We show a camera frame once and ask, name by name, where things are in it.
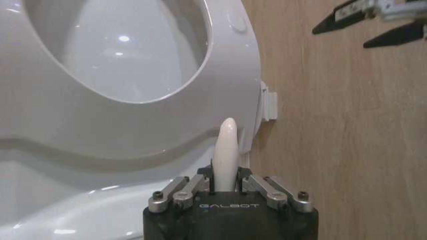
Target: logo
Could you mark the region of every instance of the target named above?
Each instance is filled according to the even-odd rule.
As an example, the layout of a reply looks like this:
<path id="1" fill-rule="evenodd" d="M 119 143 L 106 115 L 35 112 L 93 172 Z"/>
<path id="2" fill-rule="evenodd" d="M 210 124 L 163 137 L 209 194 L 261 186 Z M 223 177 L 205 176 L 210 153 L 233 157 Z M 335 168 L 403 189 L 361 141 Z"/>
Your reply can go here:
<path id="1" fill-rule="evenodd" d="M 249 208 L 258 208 L 259 204 L 201 204 L 199 208 L 202 209 L 249 209 Z"/>

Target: wood grain surface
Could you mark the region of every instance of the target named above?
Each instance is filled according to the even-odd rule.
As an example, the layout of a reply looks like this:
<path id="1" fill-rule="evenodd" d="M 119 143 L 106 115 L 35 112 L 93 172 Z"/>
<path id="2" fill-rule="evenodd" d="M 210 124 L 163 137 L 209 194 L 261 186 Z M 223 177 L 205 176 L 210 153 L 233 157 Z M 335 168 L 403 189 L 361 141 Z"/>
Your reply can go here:
<path id="1" fill-rule="evenodd" d="M 307 190 L 321 240 L 427 239 L 427 43 L 363 49 L 405 22 L 314 36 L 342 0 L 243 0 L 279 96 L 251 168 Z"/>

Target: toilet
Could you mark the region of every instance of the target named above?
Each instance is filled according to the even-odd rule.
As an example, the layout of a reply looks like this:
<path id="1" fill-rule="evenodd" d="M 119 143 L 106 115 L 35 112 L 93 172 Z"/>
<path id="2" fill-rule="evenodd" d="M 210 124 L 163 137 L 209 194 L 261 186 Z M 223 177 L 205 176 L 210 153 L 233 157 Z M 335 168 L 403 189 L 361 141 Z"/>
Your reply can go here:
<path id="1" fill-rule="evenodd" d="M 153 192 L 278 118 L 241 0 L 0 0 L 0 240 L 143 239 Z"/>

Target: white cone-shaped fingertip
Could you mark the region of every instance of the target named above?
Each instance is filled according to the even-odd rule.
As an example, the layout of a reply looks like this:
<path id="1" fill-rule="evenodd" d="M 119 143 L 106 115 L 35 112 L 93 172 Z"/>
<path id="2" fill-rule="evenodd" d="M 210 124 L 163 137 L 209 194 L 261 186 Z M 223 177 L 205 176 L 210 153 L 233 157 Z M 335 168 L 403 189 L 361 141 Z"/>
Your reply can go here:
<path id="1" fill-rule="evenodd" d="M 235 191 L 239 168 L 239 145 L 238 126 L 237 121 L 233 118 L 227 118 L 221 125 L 214 151 L 213 167 L 215 191 Z"/>

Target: toilet bowl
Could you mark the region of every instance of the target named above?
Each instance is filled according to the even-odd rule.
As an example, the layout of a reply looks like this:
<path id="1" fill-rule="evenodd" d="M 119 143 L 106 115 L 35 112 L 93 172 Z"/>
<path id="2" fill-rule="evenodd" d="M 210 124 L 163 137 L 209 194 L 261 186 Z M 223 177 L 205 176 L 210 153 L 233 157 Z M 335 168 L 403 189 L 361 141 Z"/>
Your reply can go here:
<path id="1" fill-rule="evenodd" d="M 246 154 L 275 118 L 241 0 L 0 0 L 0 36 L 0 239 L 141 239 L 223 120 Z"/>

